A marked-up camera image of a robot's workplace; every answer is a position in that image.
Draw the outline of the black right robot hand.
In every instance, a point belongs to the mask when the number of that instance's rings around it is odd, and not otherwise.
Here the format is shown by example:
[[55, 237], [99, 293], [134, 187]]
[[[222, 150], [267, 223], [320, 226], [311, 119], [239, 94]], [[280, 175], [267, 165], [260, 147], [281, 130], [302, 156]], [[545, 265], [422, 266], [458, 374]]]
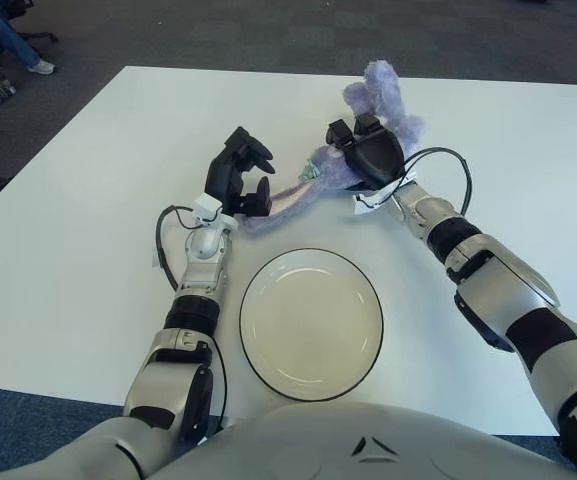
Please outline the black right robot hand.
[[343, 153], [345, 164], [357, 177], [348, 191], [380, 190], [403, 176], [403, 149], [373, 114], [357, 115], [353, 130], [342, 119], [330, 123], [326, 143]]

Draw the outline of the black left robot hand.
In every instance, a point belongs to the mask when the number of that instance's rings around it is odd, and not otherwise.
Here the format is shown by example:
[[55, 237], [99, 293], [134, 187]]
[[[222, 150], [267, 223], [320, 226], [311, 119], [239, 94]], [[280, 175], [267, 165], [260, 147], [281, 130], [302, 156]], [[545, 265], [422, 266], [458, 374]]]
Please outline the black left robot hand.
[[222, 204], [225, 215], [267, 217], [270, 214], [270, 184], [267, 176], [261, 178], [254, 192], [242, 194], [242, 174], [257, 167], [274, 174], [270, 164], [272, 153], [243, 127], [237, 127], [224, 143], [224, 149], [209, 166], [204, 192]]

